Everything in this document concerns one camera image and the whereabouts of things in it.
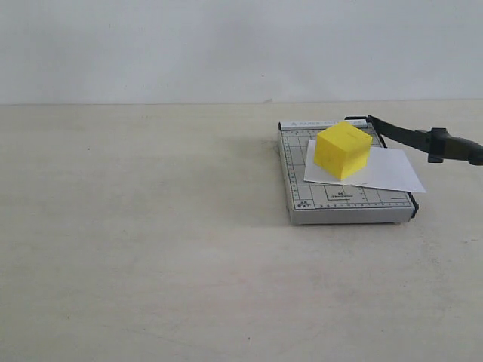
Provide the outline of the white paper sheet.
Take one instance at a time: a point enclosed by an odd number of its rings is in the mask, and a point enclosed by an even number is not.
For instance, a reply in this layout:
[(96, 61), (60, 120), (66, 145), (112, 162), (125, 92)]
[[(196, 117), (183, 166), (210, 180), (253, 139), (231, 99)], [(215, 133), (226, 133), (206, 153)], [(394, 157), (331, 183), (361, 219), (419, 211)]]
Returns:
[(303, 178), (307, 182), (426, 192), (405, 152), (400, 149), (371, 147), (366, 167), (346, 179), (338, 180), (314, 163), (315, 144), (315, 140), (308, 141)]

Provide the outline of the yellow cube block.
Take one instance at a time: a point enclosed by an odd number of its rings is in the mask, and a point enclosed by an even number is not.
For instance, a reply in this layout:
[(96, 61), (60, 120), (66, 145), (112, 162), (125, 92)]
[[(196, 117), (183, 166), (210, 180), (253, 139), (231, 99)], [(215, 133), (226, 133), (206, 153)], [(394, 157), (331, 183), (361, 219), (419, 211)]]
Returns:
[(343, 180), (365, 168), (373, 137), (341, 121), (317, 133), (314, 163), (337, 180)]

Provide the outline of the grey paper cutter base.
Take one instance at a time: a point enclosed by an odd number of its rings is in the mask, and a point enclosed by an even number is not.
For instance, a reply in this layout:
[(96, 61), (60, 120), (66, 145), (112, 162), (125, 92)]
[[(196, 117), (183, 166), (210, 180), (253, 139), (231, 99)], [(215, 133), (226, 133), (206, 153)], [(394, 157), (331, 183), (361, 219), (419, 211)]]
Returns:
[(304, 179), (310, 140), (336, 121), (282, 121), (278, 149), (291, 223), (294, 225), (409, 222), (419, 205), (406, 191), (372, 189)]

